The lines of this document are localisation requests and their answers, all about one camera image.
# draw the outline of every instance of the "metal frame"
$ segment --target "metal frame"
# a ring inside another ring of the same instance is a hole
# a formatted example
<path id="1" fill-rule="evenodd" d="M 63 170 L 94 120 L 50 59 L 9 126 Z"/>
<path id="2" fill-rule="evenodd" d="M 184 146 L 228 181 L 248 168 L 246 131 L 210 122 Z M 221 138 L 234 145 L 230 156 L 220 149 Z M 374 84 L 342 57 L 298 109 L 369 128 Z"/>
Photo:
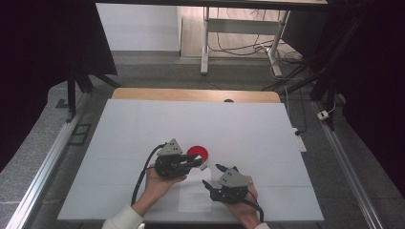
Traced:
<path id="1" fill-rule="evenodd" d="M 210 32 L 242 33 L 242 34 L 263 34 L 274 35 L 271 49 L 266 49 L 266 54 L 271 64 L 275 77 L 281 77 L 282 73 L 277 62 L 276 52 L 281 35 L 287 22 L 289 11 L 283 11 L 280 21 L 253 21 L 235 19 L 209 18 L 209 7 L 204 8 L 204 35 L 202 44 L 201 75 L 208 74 L 208 34 Z"/>
<path id="2" fill-rule="evenodd" d="M 320 112 L 315 102 L 312 102 L 312 108 L 316 114 Z M 351 161 L 347 156 L 345 150 L 343 149 L 339 138 L 337 137 L 336 133 L 330 129 L 329 125 L 325 121 L 321 121 L 321 125 L 322 129 L 325 132 L 325 136 L 327 137 L 334 151 L 334 154 L 336 155 L 336 159 L 339 162 L 340 167 L 342 168 L 343 174 L 345 175 L 346 180 L 351 186 L 354 196 L 357 198 L 359 207 L 363 212 L 364 219 L 367 221 L 370 228 L 383 229 L 384 226 L 381 222 L 381 219 L 379 218 L 369 195 L 363 188 L 363 185 L 361 184 L 357 173 L 353 169 Z"/>
<path id="3" fill-rule="evenodd" d="M 21 199 L 20 204 L 18 205 L 17 209 L 15 210 L 14 214 L 7 225 L 7 229 L 20 229 L 23 228 L 25 223 L 27 222 L 32 208 L 35 205 L 36 201 L 38 200 L 42 189 L 44 188 L 45 184 L 50 177 L 53 168 L 57 161 L 59 160 L 63 149 L 66 146 L 66 143 L 69 140 L 73 130 L 75 129 L 75 125 L 77 121 L 81 118 L 84 114 L 84 110 L 87 106 L 88 101 L 88 94 L 83 94 L 77 104 L 76 114 L 71 120 L 71 122 L 66 122 L 59 135 L 56 137 L 56 140 L 51 147 L 51 150 L 48 152 L 47 156 L 44 159 L 41 167 L 39 168 L 37 174 L 32 180 L 30 187 L 28 188 L 27 193 Z"/>

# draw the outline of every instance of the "black curtain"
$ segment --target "black curtain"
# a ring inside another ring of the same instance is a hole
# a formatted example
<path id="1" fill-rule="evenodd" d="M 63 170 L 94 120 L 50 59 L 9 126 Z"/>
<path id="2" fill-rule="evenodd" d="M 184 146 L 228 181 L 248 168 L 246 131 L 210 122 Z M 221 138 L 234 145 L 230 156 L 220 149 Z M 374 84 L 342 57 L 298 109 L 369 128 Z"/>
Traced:
<path id="1" fill-rule="evenodd" d="M 0 1 L 1 170 L 41 115 L 49 89 L 88 70 L 117 74 L 94 2 Z"/>
<path id="2" fill-rule="evenodd" d="M 405 197 L 404 12 L 400 1 L 375 0 L 336 78 L 344 116 Z"/>

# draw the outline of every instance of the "wooden board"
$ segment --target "wooden board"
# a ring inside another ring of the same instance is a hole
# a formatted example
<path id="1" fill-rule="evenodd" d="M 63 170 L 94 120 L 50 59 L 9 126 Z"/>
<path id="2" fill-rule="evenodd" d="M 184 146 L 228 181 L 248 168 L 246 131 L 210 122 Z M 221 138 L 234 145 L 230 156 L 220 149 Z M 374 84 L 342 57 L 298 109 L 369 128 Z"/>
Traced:
<path id="1" fill-rule="evenodd" d="M 141 89 L 119 88 L 114 91 L 113 99 L 141 99 L 164 101 L 206 101 L 224 102 L 232 99 L 244 103 L 280 103 L 280 97 L 274 92 L 215 91 L 185 89 Z"/>

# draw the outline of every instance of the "table leg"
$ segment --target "table leg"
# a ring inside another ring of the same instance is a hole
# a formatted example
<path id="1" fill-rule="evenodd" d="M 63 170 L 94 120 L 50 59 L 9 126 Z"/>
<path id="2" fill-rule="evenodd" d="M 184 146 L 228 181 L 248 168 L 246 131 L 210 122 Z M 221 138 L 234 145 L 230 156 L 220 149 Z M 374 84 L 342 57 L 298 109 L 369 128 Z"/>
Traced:
<path id="1" fill-rule="evenodd" d="M 282 11 L 281 13 L 283 13 L 283 16 L 280 21 L 279 30 L 277 31 L 276 35 L 274 36 L 274 41 L 273 41 L 273 45 L 271 46 L 271 49 L 269 51 L 267 51 L 268 59 L 270 60 L 270 63 L 271 63 L 271 69 L 273 70 L 275 77 L 283 76 L 280 71 L 280 66 L 277 63 L 276 52 L 277 52 L 278 44 L 281 39 L 281 35 L 283 34 L 284 26 L 286 25 L 289 11 Z"/>
<path id="2" fill-rule="evenodd" d="M 208 22 L 209 22 L 209 7 L 205 8 L 204 14 L 204 38 L 202 45 L 202 68 L 201 74 L 208 74 Z"/>

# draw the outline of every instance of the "wrist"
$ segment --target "wrist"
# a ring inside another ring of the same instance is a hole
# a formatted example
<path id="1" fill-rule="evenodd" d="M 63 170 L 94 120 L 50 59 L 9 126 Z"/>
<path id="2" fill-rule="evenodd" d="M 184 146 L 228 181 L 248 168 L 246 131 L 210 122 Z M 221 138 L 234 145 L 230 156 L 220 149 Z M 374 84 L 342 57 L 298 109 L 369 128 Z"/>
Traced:
<path id="1" fill-rule="evenodd" d="M 261 222 L 259 221 L 259 218 L 257 218 L 257 216 L 243 216 L 241 218 L 241 224 L 244 226 L 244 228 L 246 229 L 254 229 L 256 228 L 258 225 L 261 224 Z"/>
<path id="2" fill-rule="evenodd" d="M 143 193 L 139 199 L 131 206 L 141 217 L 158 201 L 158 198 Z"/>

